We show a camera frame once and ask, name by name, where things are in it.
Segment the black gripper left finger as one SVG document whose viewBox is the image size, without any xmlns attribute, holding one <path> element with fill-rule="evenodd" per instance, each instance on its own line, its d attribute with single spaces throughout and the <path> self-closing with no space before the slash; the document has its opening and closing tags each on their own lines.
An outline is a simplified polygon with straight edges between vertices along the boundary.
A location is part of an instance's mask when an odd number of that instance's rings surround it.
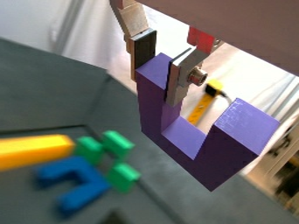
<svg viewBox="0 0 299 224">
<path fill-rule="evenodd" d="M 124 33 L 134 81 L 136 69 L 155 57 L 156 30 L 150 27 L 144 6 L 136 0 L 110 0 L 110 6 Z"/>
</svg>

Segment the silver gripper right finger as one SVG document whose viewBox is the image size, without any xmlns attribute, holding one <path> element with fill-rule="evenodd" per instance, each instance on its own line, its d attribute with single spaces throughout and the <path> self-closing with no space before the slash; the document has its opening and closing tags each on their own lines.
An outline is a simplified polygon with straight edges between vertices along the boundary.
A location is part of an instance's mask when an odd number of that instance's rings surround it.
<svg viewBox="0 0 299 224">
<path fill-rule="evenodd" d="M 191 84 L 201 86 L 207 73 L 202 70 L 203 61 L 223 45 L 223 41 L 205 31 L 190 27 L 187 43 L 191 45 L 170 62 L 167 75 L 166 102 L 175 106 L 183 101 Z"/>
</svg>

